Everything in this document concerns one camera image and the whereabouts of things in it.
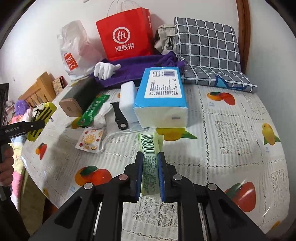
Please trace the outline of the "person's left hand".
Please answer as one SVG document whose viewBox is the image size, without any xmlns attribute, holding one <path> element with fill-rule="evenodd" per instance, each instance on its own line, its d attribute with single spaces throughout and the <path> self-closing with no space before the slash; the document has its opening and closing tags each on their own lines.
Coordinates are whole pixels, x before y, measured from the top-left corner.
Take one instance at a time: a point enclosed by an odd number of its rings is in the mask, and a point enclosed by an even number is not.
<svg viewBox="0 0 296 241">
<path fill-rule="evenodd" d="M 1 186 L 10 186 L 13 181 L 13 148 L 9 144 L 5 144 L 1 147 L 1 174 L 0 183 Z"/>
</svg>

